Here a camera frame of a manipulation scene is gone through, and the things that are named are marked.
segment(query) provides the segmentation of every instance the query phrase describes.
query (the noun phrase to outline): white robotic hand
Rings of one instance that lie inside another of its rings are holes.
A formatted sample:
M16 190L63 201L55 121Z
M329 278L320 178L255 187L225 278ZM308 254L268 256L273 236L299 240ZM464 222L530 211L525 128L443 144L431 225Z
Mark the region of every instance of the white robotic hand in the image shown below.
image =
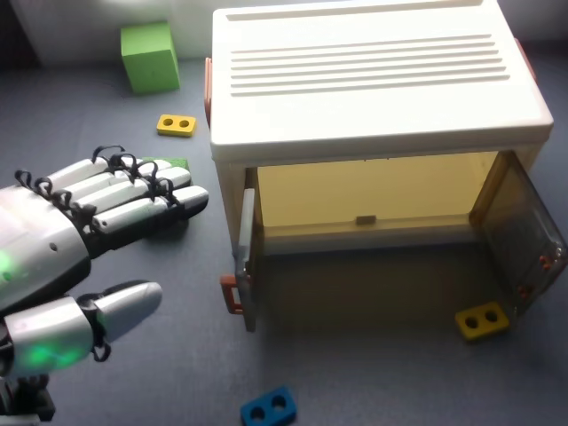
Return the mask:
M106 158L107 148L121 152ZM188 170L142 162L121 146L101 146L33 185L25 170L15 177L18 185L0 189L0 376L46 375L91 352L104 361L110 343L158 307L160 286L131 281L77 301L66 292L92 259L189 219L209 195ZM19 389L37 391L30 386ZM3 424L22 409L10 412L1 389L0 397Z

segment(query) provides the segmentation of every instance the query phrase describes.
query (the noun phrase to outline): blue block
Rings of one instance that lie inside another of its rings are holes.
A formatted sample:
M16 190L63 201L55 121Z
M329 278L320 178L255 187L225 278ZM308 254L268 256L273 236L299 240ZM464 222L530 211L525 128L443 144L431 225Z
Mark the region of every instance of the blue block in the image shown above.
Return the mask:
M296 404L286 386L241 407L245 426L286 426L296 419Z

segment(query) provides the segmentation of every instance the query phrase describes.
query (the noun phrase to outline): gray tabletop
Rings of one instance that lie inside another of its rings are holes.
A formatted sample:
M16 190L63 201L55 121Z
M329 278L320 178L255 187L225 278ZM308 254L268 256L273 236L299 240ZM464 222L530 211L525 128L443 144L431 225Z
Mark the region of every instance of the gray tabletop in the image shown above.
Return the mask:
M532 178L568 236L568 58L529 54L556 119ZM209 206L184 232L102 256L72 291L146 278L162 284L164 298L106 364L85 361L52 375L55 424L237 425L242 404L282 384L301 425L566 423L566 275L508 334L467 345L453 323L456 307L484 302L494 287L473 246L285 258L280 267L312 277L311 290L325 296L303 292L300 278L274 276L266 301L277 326L247 334L218 286L233 259L202 108L203 62L182 63L180 74L181 91L141 98L120 68L0 75L0 185L18 167L43 176L118 143L141 156L186 157L195 184L210 191ZM197 117L195 136L156 135L160 114ZM394 285L401 255L414 261L414 276L440 258L449 267ZM381 259L379 272L362 265L371 257ZM464 258L478 266L470 282L456 272ZM342 262L360 275L345 273ZM329 264L325 280L312 269L318 263Z

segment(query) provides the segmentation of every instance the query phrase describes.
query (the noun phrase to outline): green block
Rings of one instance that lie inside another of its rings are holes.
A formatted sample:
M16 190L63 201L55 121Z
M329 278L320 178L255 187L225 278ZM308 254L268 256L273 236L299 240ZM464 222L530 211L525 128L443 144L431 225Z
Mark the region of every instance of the green block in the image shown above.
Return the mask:
M179 89L178 58L168 22L123 28L121 47L134 93Z
M145 162L152 162L154 160L164 160L171 164L172 167L181 167L189 171L189 163L186 158L183 157L144 157L142 160Z

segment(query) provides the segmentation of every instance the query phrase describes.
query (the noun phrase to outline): white wall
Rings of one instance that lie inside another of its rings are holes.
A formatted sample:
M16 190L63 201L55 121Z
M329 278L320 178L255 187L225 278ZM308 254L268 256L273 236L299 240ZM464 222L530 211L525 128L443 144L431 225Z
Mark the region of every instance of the white wall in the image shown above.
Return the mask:
M210 55L211 15L226 7L306 0L11 0L46 66L120 58L121 27L170 22L181 59ZM521 40L568 36L567 0L499 0Z

